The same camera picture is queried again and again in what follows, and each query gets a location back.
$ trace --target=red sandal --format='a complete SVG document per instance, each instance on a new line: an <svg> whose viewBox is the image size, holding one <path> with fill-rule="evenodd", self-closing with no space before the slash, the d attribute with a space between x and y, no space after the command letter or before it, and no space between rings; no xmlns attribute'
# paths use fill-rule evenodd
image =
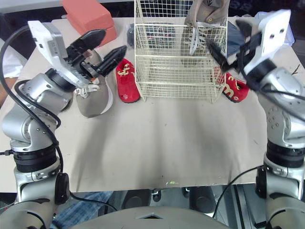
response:
<svg viewBox="0 0 305 229"><path fill-rule="evenodd" d="M225 74L225 78L223 94L234 103L244 100L248 95L249 87L243 81L233 78L229 73Z"/></svg>
<svg viewBox="0 0 305 229"><path fill-rule="evenodd" d="M134 66L123 59L115 69L118 94L124 103L134 103L140 99L140 93L134 79Z"/></svg>

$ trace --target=table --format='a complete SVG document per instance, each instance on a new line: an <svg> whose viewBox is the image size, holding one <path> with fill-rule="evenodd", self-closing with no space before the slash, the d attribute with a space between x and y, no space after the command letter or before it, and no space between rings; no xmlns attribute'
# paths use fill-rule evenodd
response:
<svg viewBox="0 0 305 229"><path fill-rule="evenodd" d="M126 24L131 18L114 18L118 38L97 49L106 54L126 43ZM68 45L78 33L65 19L52 22ZM133 49L126 58L134 61ZM293 72L299 60L291 47L278 51L274 62ZM49 68L35 50L20 79L29 79ZM305 70L297 75L304 83ZM234 104L225 96L210 104L205 100L148 98L125 104L116 93L112 108L95 118L84 118L76 102L59 115L56 131L63 152L64 171L71 191L106 191L139 188L187 187L226 184L233 177L263 162L266 150L266 117L255 93ZM0 122L12 108L8 98L0 110ZM10 147L0 131L0 151ZM1 192L16 191L12 157L1 157ZM238 183L253 183L255 172Z"/></svg>

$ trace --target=shoelace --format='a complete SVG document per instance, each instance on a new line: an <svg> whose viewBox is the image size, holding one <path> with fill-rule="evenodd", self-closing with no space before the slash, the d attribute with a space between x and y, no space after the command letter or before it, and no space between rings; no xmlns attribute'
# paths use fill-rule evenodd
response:
<svg viewBox="0 0 305 229"><path fill-rule="evenodd" d="M127 64L125 64L124 65L124 69L123 69L123 71L122 72L118 72L118 74L119 75L128 75L129 74L129 72L127 72L127 70L129 70L130 69L130 67L129 67L129 64L127 63Z"/></svg>
<svg viewBox="0 0 305 229"><path fill-rule="evenodd" d="M233 76L229 76L228 80L234 80ZM235 80L236 88L239 91L240 87L237 85L237 80Z"/></svg>
<svg viewBox="0 0 305 229"><path fill-rule="evenodd" d="M74 93L79 94L83 98L87 98L90 92L95 92L100 89L98 86L99 83L99 79L96 78L94 81L92 81L92 84L89 84L86 88L76 88Z"/></svg>

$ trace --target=wire basket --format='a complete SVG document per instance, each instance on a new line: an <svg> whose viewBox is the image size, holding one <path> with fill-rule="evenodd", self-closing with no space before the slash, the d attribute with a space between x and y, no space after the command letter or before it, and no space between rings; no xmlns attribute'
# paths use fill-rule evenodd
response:
<svg viewBox="0 0 305 229"><path fill-rule="evenodd" d="M215 28L198 26L196 49L190 54L193 28L184 25L193 0L136 0L136 83L142 98L202 98L215 102L225 77L205 45L214 41L226 53L227 21Z"/></svg>

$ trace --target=pink box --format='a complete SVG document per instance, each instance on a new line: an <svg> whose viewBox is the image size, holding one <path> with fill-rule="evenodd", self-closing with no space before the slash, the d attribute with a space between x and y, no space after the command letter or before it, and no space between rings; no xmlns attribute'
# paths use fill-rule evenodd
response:
<svg viewBox="0 0 305 229"><path fill-rule="evenodd" d="M109 11L96 0L63 0L67 19L81 35L90 30L106 29L104 45L116 39L114 22Z"/></svg>

